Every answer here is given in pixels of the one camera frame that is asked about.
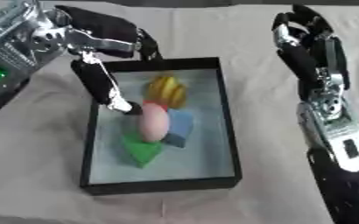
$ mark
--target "yellow banana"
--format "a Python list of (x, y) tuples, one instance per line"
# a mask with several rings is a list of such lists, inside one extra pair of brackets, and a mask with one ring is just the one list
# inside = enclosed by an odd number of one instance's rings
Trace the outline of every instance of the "yellow banana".
[(165, 85), (163, 85), (159, 95), (160, 102), (164, 103), (165, 105), (168, 105), (170, 96), (172, 95), (172, 92), (177, 86), (178, 86), (177, 79), (175, 79), (173, 76), (167, 77), (167, 79), (165, 80)]
[(178, 109), (185, 104), (186, 89), (174, 76), (160, 75), (149, 84), (146, 99)]
[(184, 106), (186, 100), (185, 87), (179, 84), (172, 92), (170, 97), (169, 107), (173, 109), (179, 109)]

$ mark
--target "pink egg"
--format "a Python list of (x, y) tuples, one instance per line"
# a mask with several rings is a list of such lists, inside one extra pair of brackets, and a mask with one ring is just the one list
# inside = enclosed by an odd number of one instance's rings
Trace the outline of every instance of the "pink egg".
[(169, 130), (169, 116), (159, 105), (146, 103), (140, 116), (140, 134), (146, 142), (162, 140)]

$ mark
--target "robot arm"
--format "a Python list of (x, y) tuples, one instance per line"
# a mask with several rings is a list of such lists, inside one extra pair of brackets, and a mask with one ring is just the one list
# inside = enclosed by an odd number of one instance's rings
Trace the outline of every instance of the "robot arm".
[(349, 77), (341, 41), (302, 5), (279, 13), (272, 31), (278, 56), (299, 79), (299, 125), (327, 208), (335, 223), (359, 223), (359, 122), (343, 95)]
[(63, 52), (78, 59), (71, 67), (98, 103), (124, 113), (138, 113), (116, 79), (95, 53), (159, 60), (156, 41), (131, 22), (74, 7), (42, 10), (38, 0), (13, 2), (0, 10), (0, 108), (28, 83), (31, 75)]

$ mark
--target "white table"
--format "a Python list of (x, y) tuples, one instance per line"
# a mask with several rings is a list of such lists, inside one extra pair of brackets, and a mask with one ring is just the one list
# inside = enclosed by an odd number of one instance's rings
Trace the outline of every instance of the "white table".
[[(45, 2), (50, 7), (55, 2)], [(127, 8), (66, 2), (127, 18), (167, 58), (219, 56), (243, 180), (230, 190), (93, 198), (78, 187), (90, 97), (55, 60), (0, 111), (0, 215), (82, 223), (331, 223), (306, 161), (295, 115), (296, 79), (275, 53), (271, 22), (288, 6)], [(359, 7), (314, 7), (340, 35), (359, 116)]]

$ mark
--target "blue cube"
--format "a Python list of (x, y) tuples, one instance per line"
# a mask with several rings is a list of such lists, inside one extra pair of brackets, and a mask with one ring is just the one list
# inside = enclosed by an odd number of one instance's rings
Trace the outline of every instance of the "blue cube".
[(190, 113), (178, 109), (169, 108), (167, 114), (170, 118), (170, 127), (163, 142), (179, 148), (184, 148), (187, 138), (192, 132), (194, 119)]

